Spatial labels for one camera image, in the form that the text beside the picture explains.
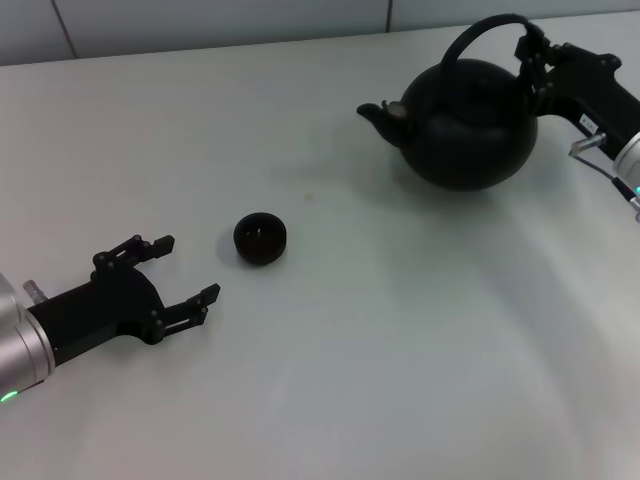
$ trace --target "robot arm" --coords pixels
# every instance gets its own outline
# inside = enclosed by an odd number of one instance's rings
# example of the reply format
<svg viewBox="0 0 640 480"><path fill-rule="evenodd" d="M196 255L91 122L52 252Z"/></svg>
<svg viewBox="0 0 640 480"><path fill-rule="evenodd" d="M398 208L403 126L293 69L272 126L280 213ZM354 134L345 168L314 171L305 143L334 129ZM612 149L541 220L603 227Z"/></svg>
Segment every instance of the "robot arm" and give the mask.
<svg viewBox="0 0 640 480"><path fill-rule="evenodd" d="M614 162L614 185L640 212L640 102L615 79L622 62L568 43L534 43L530 35L520 39L516 57L533 113L566 118L584 133L588 138L573 145L572 155L599 147Z"/></svg>
<svg viewBox="0 0 640 480"><path fill-rule="evenodd" d="M49 377L54 369L119 335L148 345L202 325L217 300L217 284L184 303L165 307L153 284L134 267L168 255L174 239L153 244L136 235L93 257L90 281L47 299L33 282L36 305L25 309L0 275L0 402Z"/></svg>

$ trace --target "white wall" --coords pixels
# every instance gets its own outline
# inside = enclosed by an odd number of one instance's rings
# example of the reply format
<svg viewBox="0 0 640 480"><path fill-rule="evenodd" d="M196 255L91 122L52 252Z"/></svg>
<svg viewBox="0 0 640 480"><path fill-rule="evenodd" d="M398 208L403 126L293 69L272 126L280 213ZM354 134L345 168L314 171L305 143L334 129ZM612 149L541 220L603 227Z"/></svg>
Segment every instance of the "white wall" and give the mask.
<svg viewBox="0 0 640 480"><path fill-rule="evenodd" d="M1 0L0 65L381 33L390 0ZM391 29L640 10L640 0L393 0Z"/></svg>
<svg viewBox="0 0 640 480"><path fill-rule="evenodd" d="M93 57L381 33L387 0L57 0Z"/></svg>
<svg viewBox="0 0 640 480"><path fill-rule="evenodd" d="M0 65L72 58L48 0L0 1Z"/></svg>
<svg viewBox="0 0 640 480"><path fill-rule="evenodd" d="M640 0L393 0L392 30L466 25L499 13L531 18L640 10Z"/></svg>

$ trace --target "black teapot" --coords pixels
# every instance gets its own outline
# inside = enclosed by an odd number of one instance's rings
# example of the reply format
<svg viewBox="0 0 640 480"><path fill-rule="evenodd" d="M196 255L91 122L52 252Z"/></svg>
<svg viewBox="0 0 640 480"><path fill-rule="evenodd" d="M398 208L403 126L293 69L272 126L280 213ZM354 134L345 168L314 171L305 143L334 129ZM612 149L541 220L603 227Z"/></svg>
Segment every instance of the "black teapot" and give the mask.
<svg viewBox="0 0 640 480"><path fill-rule="evenodd" d="M479 35L508 23L524 24L527 41L544 41L544 34L524 17L490 17L463 33L399 102L358 107L358 114L436 185L449 190L491 187L516 173L533 149L537 118L526 82L491 63L458 60Z"/></svg>

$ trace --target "white tabletop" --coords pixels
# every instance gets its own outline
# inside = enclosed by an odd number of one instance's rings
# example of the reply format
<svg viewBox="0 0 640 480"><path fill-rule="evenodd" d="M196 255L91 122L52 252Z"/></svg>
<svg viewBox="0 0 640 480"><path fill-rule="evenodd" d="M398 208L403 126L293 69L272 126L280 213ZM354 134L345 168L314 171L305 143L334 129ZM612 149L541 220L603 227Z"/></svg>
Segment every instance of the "white tabletop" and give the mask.
<svg viewBox="0 0 640 480"><path fill-rule="evenodd" d="M640 13L545 20L619 55ZM355 108L396 100L462 28L0 69L0 270L50 296L133 234L207 323L113 340L0 411L2 479L637 480L640 225L540 122L484 193L429 187ZM469 56L516 71L522 30ZM235 255L240 218L285 256Z"/></svg>

